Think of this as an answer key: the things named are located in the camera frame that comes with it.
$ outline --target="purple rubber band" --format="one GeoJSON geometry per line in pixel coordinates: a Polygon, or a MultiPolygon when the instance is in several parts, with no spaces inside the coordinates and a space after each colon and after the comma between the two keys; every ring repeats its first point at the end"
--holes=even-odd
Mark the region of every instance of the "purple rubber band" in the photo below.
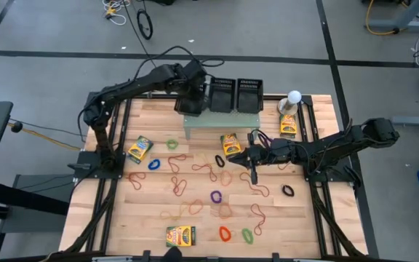
{"type": "Polygon", "coordinates": [[[221,194],[221,192],[218,190],[211,192],[211,201],[213,201],[215,204],[220,204],[223,201],[223,195],[221,194]],[[215,199],[215,194],[219,195],[219,200],[215,199]]]}

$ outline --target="yellow cable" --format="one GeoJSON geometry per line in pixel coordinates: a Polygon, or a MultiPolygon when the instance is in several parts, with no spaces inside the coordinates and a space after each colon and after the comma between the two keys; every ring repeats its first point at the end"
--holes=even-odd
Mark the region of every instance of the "yellow cable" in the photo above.
{"type": "MultiPolygon", "coordinates": [[[[10,127],[14,127],[14,124],[11,124],[11,123],[7,123],[7,125],[10,126],[10,127]]],[[[35,132],[33,130],[28,130],[28,129],[22,128],[22,131],[23,132],[26,132],[26,133],[28,133],[30,135],[35,135],[35,136],[37,136],[39,138],[43,138],[45,140],[48,140],[49,142],[54,143],[55,145],[58,145],[60,147],[63,147],[63,148],[69,149],[69,150],[74,150],[74,151],[79,151],[80,150],[80,148],[78,148],[76,146],[70,146],[70,145],[61,143],[60,141],[54,140],[52,138],[49,138],[46,135],[42,135],[42,134],[40,134],[38,132],[35,132]]]]}
{"type": "Polygon", "coordinates": [[[372,34],[374,34],[374,35],[376,35],[376,36],[387,36],[387,35],[390,35],[390,34],[394,34],[394,32],[393,32],[393,31],[378,33],[378,32],[373,32],[373,31],[371,30],[371,28],[370,28],[370,24],[369,24],[369,19],[370,19],[371,6],[372,6],[372,3],[373,3],[374,1],[375,1],[375,0],[371,0],[371,1],[370,1],[370,5],[368,6],[368,11],[367,11],[367,17],[366,17],[366,20],[365,20],[365,24],[366,24],[366,26],[367,26],[367,30],[368,30],[368,32],[370,32],[370,33],[372,33],[372,34]]]}

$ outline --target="yellow crayon box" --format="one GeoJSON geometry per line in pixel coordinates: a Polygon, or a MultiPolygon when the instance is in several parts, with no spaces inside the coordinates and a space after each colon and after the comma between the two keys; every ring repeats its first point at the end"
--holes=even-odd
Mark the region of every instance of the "yellow crayon box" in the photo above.
{"type": "Polygon", "coordinates": [[[166,229],[166,247],[190,247],[196,245],[195,226],[170,226],[166,229]]]}
{"type": "Polygon", "coordinates": [[[153,142],[143,136],[139,136],[137,142],[135,142],[129,149],[129,157],[132,161],[140,164],[145,158],[146,152],[153,147],[153,142]]]}
{"type": "Polygon", "coordinates": [[[221,135],[221,143],[223,144],[224,155],[229,158],[230,155],[242,152],[242,147],[237,140],[236,134],[221,135]]]}
{"type": "Polygon", "coordinates": [[[281,136],[295,138],[295,135],[297,135],[295,116],[281,114],[279,120],[281,122],[281,136]]]}

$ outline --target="green rubber band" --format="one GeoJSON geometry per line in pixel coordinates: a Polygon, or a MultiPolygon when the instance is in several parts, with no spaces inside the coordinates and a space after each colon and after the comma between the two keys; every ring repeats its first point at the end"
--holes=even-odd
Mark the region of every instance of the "green rubber band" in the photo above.
{"type": "Polygon", "coordinates": [[[242,236],[244,237],[244,240],[248,245],[253,244],[253,234],[252,234],[251,230],[242,229],[242,236]]]}
{"type": "Polygon", "coordinates": [[[169,139],[166,141],[166,146],[168,149],[176,149],[179,146],[179,143],[174,139],[169,139]]]}

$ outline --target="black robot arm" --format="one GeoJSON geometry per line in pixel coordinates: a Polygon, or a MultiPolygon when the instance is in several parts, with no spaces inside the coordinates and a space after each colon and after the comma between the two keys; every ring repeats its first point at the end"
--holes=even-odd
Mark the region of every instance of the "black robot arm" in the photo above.
{"type": "Polygon", "coordinates": [[[198,60],[192,60],[185,67],[180,64],[161,65],[146,76],[90,93],[83,109],[84,122],[95,131],[100,168],[112,170],[116,166],[116,152],[106,132],[114,106],[123,100],[154,90],[176,92],[190,102],[200,100],[204,96],[200,86],[203,85],[206,75],[203,65],[198,60]]]}
{"type": "Polygon", "coordinates": [[[365,148],[384,148],[395,144],[399,133],[387,119],[369,119],[360,125],[349,126],[345,131],[335,133],[314,142],[297,142],[283,138],[270,139],[258,131],[263,145],[255,144],[253,132],[248,134],[249,147],[229,159],[234,164],[251,169],[252,183],[258,183],[256,166],[301,164],[308,171],[307,175],[333,166],[342,158],[365,148]]]}

